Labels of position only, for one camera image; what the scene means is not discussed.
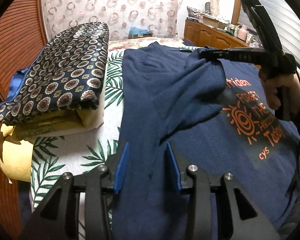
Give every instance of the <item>wooden dresser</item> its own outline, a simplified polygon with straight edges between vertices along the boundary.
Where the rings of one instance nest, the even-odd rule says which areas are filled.
[[[247,43],[234,36],[189,20],[186,20],[184,39],[198,47],[211,46],[217,49],[249,47]]]

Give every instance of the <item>navy sweater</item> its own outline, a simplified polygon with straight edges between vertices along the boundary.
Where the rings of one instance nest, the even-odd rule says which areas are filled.
[[[125,51],[120,140],[130,143],[130,160],[114,199],[114,239],[185,238],[188,198],[172,186],[167,140],[206,172],[231,172],[276,227],[292,208],[295,126],[268,109],[255,66],[199,60],[205,49],[190,54],[155,42]],[[216,238],[213,206],[212,219]]]

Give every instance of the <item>sun graphic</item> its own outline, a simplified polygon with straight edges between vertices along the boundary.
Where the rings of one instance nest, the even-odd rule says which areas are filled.
[[[239,135],[245,134],[248,138],[248,142],[251,145],[252,140],[257,141],[253,135],[259,135],[259,131],[255,131],[255,124],[259,121],[253,121],[251,113],[247,112],[247,108],[243,106],[243,110],[240,109],[240,101],[237,106],[229,105],[229,108],[222,108],[225,111],[231,111],[227,114],[227,117],[232,117],[231,124],[236,124]]]

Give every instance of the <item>bed sheet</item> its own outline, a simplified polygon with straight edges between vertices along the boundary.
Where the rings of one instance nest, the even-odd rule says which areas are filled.
[[[190,48],[180,39],[140,38],[110,41],[107,59],[107,78],[104,123],[94,130],[61,137],[38,137],[34,143],[31,165],[31,200],[34,209],[64,172],[79,175],[103,164],[115,154],[118,146],[123,113],[122,58],[125,49],[147,47],[152,42]],[[80,196],[79,239],[84,235],[84,194]]]

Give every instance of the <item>cabinet door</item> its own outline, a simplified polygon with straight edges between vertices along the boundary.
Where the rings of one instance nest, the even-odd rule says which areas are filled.
[[[227,49],[233,47],[232,39],[216,33],[215,47],[217,49]]]
[[[197,30],[195,26],[193,26],[191,23],[186,22],[186,29],[184,34],[185,39],[194,43],[196,32]]]
[[[199,47],[203,47],[205,45],[211,46],[211,34],[212,30],[210,28],[201,28],[198,30],[197,38],[194,40],[193,44]]]
[[[233,48],[244,48],[244,47],[249,47],[249,45],[247,43],[245,43],[244,41],[242,41],[242,42],[234,41]]]

